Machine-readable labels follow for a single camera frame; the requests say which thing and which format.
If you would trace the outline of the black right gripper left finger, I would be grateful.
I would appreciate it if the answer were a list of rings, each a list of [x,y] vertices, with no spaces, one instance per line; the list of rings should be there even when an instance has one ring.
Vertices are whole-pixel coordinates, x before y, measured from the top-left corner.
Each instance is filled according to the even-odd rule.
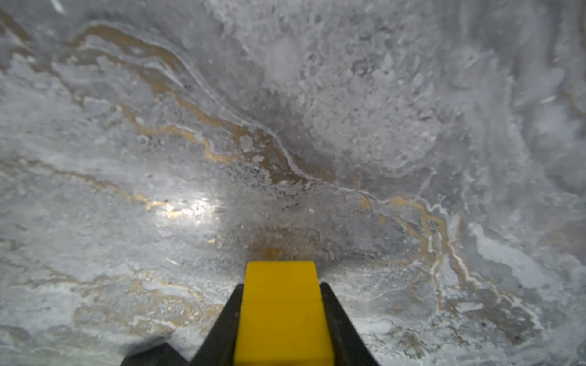
[[[189,362],[190,365],[234,365],[243,295],[244,285],[239,284],[233,290],[198,352]]]

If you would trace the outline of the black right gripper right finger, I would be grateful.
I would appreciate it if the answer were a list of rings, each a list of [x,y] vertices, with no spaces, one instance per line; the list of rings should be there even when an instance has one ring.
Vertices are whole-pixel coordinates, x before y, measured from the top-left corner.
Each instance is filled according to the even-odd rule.
[[[379,366],[328,283],[320,291],[334,349],[335,366]]]

